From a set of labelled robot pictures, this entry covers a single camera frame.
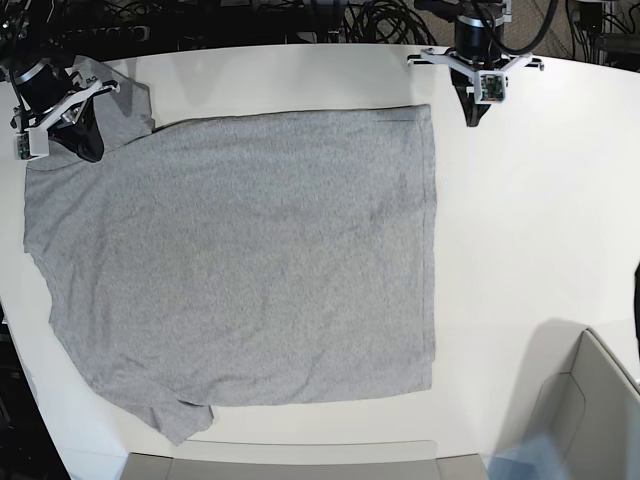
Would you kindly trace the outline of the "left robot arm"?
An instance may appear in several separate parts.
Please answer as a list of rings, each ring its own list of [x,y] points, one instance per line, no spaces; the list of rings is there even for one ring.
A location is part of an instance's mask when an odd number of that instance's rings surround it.
[[[502,47],[511,21],[509,1],[416,1],[414,6],[454,26],[455,44],[438,53],[426,47],[407,57],[410,65],[444,65],[462,107],[466,125],[479,125],[491,106],[506,100],[509,74],[519,68],[544,70],[531,52],[513,54]]]

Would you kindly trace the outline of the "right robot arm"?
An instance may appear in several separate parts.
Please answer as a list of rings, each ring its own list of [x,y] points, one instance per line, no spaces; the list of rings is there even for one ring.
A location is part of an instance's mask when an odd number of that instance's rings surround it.
[[[1,3],[1,80],[18,101],[10,121],[15,156],[22,161],[47,157],[53,141],[96,163],[104,143],[94,98],[117,92],[119,84],[84,77],[73,68],[75,56],[51,40],[56,7],[55,1]]]

